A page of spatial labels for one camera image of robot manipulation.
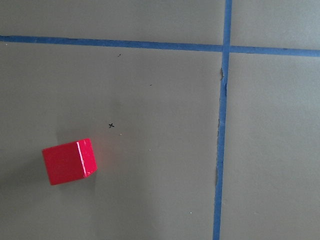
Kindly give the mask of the red block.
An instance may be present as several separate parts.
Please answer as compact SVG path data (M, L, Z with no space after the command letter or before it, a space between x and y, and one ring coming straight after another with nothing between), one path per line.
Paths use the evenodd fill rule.
M89 138L45 148L42 156L52 186L85 179L98 169Z

